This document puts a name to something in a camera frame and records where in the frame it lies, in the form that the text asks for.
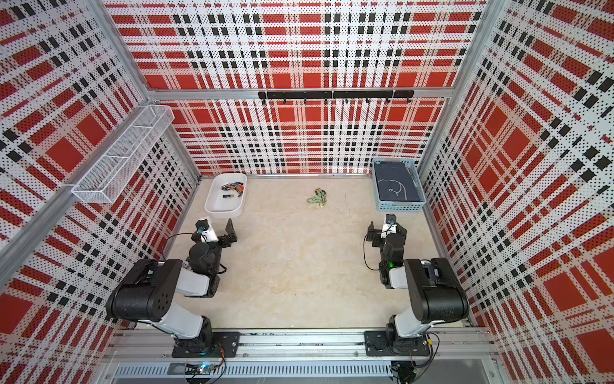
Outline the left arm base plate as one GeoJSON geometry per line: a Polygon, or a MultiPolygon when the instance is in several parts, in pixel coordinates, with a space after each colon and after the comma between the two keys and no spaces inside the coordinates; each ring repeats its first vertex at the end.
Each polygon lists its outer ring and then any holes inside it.
{"type": "Polygon", "coordinates": [[[241,333],[214,331],[195,339],[176,339],[173,358],[234,358],[237,354],[241,333]]]}

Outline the white plastic storage tray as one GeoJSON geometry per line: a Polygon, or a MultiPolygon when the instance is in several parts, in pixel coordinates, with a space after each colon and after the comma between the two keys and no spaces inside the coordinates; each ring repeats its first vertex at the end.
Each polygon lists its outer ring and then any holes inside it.
{"type": "Polygon", "coordinates": [[[205,203],[205,210],[210,215],[232,219],[238,217],[244,208],[247,176],[243,173],[226,173],[216,176],[211,184],[205,203]],[[242,182],[243,189],[223,190],[222,186],[230,182],[242,182]]]}

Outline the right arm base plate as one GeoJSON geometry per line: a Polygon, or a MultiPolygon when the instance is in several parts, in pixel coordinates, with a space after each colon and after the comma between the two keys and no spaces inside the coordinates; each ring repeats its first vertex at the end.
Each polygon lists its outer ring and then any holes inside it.
{"type": "Polygon", "coordinates": [[[403,339],[391,336],[386,331],[365,331],[366,354],[369,357],[428,357],[430,344],[425,336],[403,339]]]}

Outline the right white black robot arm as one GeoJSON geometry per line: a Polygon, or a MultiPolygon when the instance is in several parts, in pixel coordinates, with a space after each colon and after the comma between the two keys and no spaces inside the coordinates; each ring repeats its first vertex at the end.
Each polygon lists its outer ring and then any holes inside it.
{"type": "Polygon", "coordinates": [[[468,316],[468,299],[445,258],[406,259],[407,230],[390,215],[383,227],[373,224],[364,242],[379,249],[376,271],[388,290],[406,290],[410,306],[392,315],[383,333],[366,333],[366,345],[384,355],[428,355],[427,332],[436,325],[455,323],[468,316]]]}

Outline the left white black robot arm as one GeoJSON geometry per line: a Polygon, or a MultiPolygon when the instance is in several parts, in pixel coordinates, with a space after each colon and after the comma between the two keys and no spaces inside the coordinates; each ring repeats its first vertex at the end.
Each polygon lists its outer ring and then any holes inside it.
{"type": "Polygon", "coordinates": [[[194,242],[185,262],[143,259],[134,264],[106,303],[111,318],[143,323],[169,334],[174,340],[173,358],[233,358],[239,332],[214,331],[205,315],[196,315],[179,304],[174,296],[211,299],[217,293],[222,250],[238,241],[231,219],[225,233],[216,235],[209,219],[199,219],[191,234],[194,242]]]}

